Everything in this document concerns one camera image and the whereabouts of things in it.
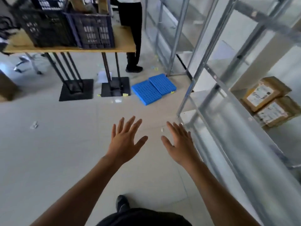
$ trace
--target wooden tabletop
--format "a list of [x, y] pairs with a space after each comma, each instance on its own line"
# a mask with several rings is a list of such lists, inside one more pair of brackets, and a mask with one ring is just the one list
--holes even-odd
[[136, 52], [136, 45], [130, 27], [114, 25], [113, 32], [115, 48], [82, 49], [77, 47], [36, 48], [25, 31], [20, 30], [17, 34], [10, 37], [9, 44], [4, 52]]

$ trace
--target person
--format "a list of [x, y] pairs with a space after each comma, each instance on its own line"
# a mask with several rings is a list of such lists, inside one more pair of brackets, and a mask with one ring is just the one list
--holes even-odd
[[131, 28], [133, 39], [136, 45], [136, 52], [126, 53], [128, 64], [126, 72], [139, 73], [143, 70], [137, 66], [141, 50], [141, 30], [142, 30], [142, 5], [140, 0], [111, 0], [118, 5], [120, 23]]
[[[111, 143], [105, 156], [93, 169], [59, 198], [31, 226], [84, 226], [103, 189], [120, 167], [131, 160], [148, 140], [142, 137], [134, 144], [134, 137], [142, 120], [134, 123], [133, 116], [118, 127], [113, 125]], [[194, 148], [190, 132], [180, 124], [167, 122], [174, 144], [162, 136], [169, 155], [191, 176], [197, 186], [215, 226], [259, 226], [257, 221], [219, 184]], [[175, 213], [159, 213], [148, 209], [131, 209], [126, 197], [118, 196], [117, 213], [103, 219], [97, 226], [121, 225], [191, 225]]]

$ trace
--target office chair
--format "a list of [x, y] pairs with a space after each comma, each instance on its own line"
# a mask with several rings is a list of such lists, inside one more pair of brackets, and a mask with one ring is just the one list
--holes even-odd
[[[0, 42], [0, 52], [5, 54], [5, 55], [11, 55], [11, 53], [6, 53], [3, 52], [3, 50], [6, 48], [7, 43], [6, 40], [9, 39], [10, 36], [16, 34], [16, 32], [20, 30], [19, 26], [15, 26], [13, 24], [13, 21], [7, 17], [7, 16], [0, 16], [0, 38], [2, 39], [2, 41]], [[33, 55], [28, 54], [27, 52], [25, 52], [26, 56], [20, 56], [20, 62], [15, 66], [15, 68], [13, 69], [16, 72], [22, 73], [22, 71], [19, 69], [19, 66], [21, 64], [24, 63], [30, 63], [32, 65], [32, 68], [34, 69], [34, 71], [37, 74], [42, 74], [42, 72], [40, 72], [38, 70], [38, 68], [36, 67], [34, 61], [41, 59], [39, 56], [41, 56], [42, 58], [44, 57], [43, 53], [35, 53]]]

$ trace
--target hand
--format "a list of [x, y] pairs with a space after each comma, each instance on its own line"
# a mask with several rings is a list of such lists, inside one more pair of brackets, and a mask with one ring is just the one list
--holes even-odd
[[166, 124], [172, 134], [174, 145], [170, 143], [166, 136], [161, 136], [161, 140], [173, 160], [186, 170], [194, 163], [200, 162], [198, 152], [193, 145], [191, 133], [187, 133], [182, 124], [177, 125], [175, 122], [173, 125], [170, 122]]
[[112, 128], [111, 143], [106, 156], [111, 157], [119, 166], [131, 160], [148, 140], [148, 137], [144, 136], [134, 144], [135, 134], [142, 123], [142, 119], [139, 119], [132, 126], [134, 120], [135, 116], [129, 119], [123, 127], [124, 118], [121, 118], [117, 130], [115, 124]]

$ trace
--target finger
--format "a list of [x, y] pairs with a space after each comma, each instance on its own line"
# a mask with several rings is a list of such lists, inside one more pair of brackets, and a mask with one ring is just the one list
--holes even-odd
[[193, 142], [192, 137], [191, 137], [191, 132], [188, 132], [188, 136], [189, 136], [189, 139]]
[[161, 141], [168, 152], [174, 148], [166, 136], [161, 136]]
[[170, 133], [172, 134], [173, 140], [176, 140], [177, 135], [178, 135], [178, 131], [175, 129], [175, 127], [170, 122], [167, 121], [166, 125], [167, 125]]
[[117, 134], [121, 133], [122, 129], [123, 129], [123, 124], [124, 124], [124, 117], [120, 119], [119, 124], [118, 124], [118, 128], [117, 128]]
[[142, 124], [142, 119], [139, 119], [135, 124], [133, 124], [133, 126], [131, 127], [131, 129], [129, 131], [132, 137], [135, 137], [135, 134], [141, 124]]
[[138, 140], [138, 142], [135, 144], [135, 147], [138, 149], [138, 151], [143, 147], [147, 140], [148, 136], [144, 136], [140, 140]]
[[133, 122], [135, 121], [135, 118], [136, 118], [135, 116], [132, 116], [132, 118], [126, 122], [124, 129], [122, 130], [122, 133], [128, 132], [130, 130]]
[[113, 139], [115, 136], [116, 136], [116, 125], [113, 124], [111, 139]]
[[178, 131], [178, 133], [179, 133], [181, 136], [184, 135], [184, 133], [182, 132], [182, 130], [180, 129], [180, 127], [179, 127], [175, 122], [173, 122], [173, 126], [175, 127], [175, 129]]
[[184, 126], [183, 126], [182, 124], [179, 124], [179, 127], [180, 127], [180, 129], [182, 130], [184, 136], [188, 137], [188, 133], [187, 133], [187, 131], [185, 130]]

